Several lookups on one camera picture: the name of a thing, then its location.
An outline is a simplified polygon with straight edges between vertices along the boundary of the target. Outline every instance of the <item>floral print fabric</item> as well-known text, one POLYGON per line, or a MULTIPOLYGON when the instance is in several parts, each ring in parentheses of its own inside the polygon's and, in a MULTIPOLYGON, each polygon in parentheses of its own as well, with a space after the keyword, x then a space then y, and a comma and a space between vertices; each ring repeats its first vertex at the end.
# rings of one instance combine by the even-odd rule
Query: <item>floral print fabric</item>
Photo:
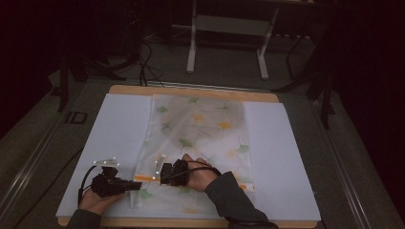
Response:
POLYGON ((183 154, 201 157, 222 173, 232 171, 240 186, 252 192, 244 102, 154 94, 149 129, 134 176, 143 182, 135 199, 138 208, 217 214, 206 194, 160 185, 157 161, 174 163, 183 154))

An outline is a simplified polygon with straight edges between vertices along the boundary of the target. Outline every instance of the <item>metal stand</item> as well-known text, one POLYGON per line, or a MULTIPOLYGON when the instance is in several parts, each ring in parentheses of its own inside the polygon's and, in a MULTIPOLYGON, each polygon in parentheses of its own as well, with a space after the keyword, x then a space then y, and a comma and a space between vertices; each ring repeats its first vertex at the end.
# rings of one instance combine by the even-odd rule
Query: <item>metal stand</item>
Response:
POLYGON ((248 35, 260 35, 265 38, 263 46, 257 51, 257 59, 262 79, 268 79, 265 52, 268 41, 270 40, 271 33, 279 12, 279 8, 274 10, 270 22, 259 20, 246 20, 239 18, 228 18, 219 16, 199 15, 197 14, 197 0, 193 1, 193 14, 191 19, 191 44, 188 52, 187 60, 187 73, 194 72, 196 61, 196 32, 202 31, 218 31, 230 32, 248 35))

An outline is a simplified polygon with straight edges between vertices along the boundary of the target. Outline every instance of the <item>green leaf print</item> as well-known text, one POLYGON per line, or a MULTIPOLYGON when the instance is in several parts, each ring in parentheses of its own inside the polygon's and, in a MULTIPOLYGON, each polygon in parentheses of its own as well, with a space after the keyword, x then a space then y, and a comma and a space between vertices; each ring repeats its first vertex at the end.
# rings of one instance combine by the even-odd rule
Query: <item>green leaf print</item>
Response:
POLYGON ((191 104, 191 103, 197 104, 197 102, 198 102, 199 100, 200 100, 200 99, 197 98, 197 97, 192 97, 192 98, 188 99, 188 104, 191 104))
POLYGON ((166 129, 172 130, 171 126, 170 126, 171 122, 164 122, 161 124, 161 129, 164 131, 166 129))
POLYGON ((193 147, 193 142, 186 138, 180 138, 179 142, 182 147, 193 147))
POLYGON ((236 151, 238 153, 247 153, 247 152, 249 152, 249 146, 241 144, 241 146, 236 151))
POLYGON ((150 194, 147 189, 140 189, 139 196, 143 199, 146 199, 146 198, 151 198, 152 194, 150 194))
POLYGON ((167 111, 169 111, 164 105, 163 106, 161 106, 161 107, 158 107, 157 109, 156 109, 156 112, 158 112, 158 113, 165 113, 165 112, 167 112, 167 111))
POLYGON ((230 111, 231 111, 230 106, 227 104, 224 104, 224 106, 219 109, 222 109, 222 110, 226 111, 227 113, 230 113, 230 111))

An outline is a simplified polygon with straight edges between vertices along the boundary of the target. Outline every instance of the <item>person's right hand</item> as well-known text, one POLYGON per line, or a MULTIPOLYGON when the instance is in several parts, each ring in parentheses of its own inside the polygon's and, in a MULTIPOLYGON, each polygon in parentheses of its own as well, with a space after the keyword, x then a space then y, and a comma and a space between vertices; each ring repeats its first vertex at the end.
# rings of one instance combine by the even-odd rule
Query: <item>person's right hand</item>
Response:
MULTIPOLYGON (((190 161, 194 161, 194 160, 188 154, 184 154, 182 156, 182 159, 188 162, 189 169, 195 169, 195 168, 199 168, 199 167, 208 167, 208 166, 200 164, 200 163, 190 162, 190 161)), ((208 164, 208 162, 206 162, 204 159, 202 159, 200 157, 197 158, 196 161, 208 164)), ((199 192, 202 192, 205 190, 206 186, 208 186, 208 184, 210 184, 217 177, 218 176, 211 170, 193 171, 190 173, 190 179, 188 180, 186 187, 194 189, 199 192)))

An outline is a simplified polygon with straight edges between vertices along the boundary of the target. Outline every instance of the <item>hand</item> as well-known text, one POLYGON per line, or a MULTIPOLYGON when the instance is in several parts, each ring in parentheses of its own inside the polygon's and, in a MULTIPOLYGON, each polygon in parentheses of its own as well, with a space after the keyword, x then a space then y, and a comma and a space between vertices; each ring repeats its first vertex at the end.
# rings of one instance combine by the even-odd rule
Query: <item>hand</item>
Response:
MULTIPOLYGON (((185 161, 194 161, 190 155, 185 154, 182 156, 182 159, 185 161)), ((197 161, 208 164, 204 159, 198 158, 197 161)), ((206 165, 195 163, 195 162, 188 162, 188 168, 194 169, 199 167, 207 167, 206 165)), ((197 170, 190 173, 190 179, 186 187, 194 189, 196 191, 202 192, 205 190, 206 186, 210 184, 214 179, 218 176, 211 170, 197 170)))
POLYGON ((113 203, 124 198, 125 194, 119 194, 115 196, 110 196, 106 198, 101 198, 97 193, 93 192, 92 188, 86 190, 83 195, 83 198, 78 205, 79 209, 87 210, 98 215, 103 215, 104 212, 110 207, 113 203))

